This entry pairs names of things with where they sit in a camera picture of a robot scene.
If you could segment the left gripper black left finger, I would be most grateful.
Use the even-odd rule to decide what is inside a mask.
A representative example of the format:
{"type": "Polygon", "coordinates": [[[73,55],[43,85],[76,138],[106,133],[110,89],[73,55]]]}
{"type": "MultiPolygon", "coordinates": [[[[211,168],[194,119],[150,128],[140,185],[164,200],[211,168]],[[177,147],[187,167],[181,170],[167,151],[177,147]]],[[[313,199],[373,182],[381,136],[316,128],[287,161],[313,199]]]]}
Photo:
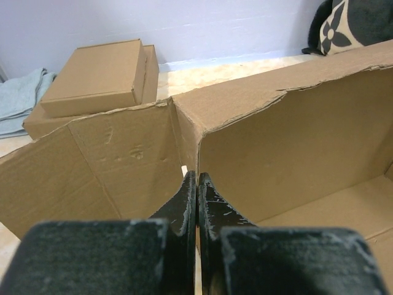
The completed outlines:
{"type": "Polygon", "coordinates": [[[22,238],[2,294],[193,294],[197,184],[147,219],[51,221],[22,238]]]}

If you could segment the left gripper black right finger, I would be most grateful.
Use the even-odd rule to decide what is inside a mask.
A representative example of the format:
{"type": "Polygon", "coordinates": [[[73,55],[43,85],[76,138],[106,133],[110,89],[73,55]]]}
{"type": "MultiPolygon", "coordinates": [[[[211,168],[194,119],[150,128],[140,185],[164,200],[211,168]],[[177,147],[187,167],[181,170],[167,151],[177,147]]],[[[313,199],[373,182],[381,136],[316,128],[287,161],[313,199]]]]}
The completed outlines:
{"type": "Polygon", "coordinates": [[[259,227],[207,173],[198,183],[203,294],[387,294],[365,239],[345,227],[259,227]]]}

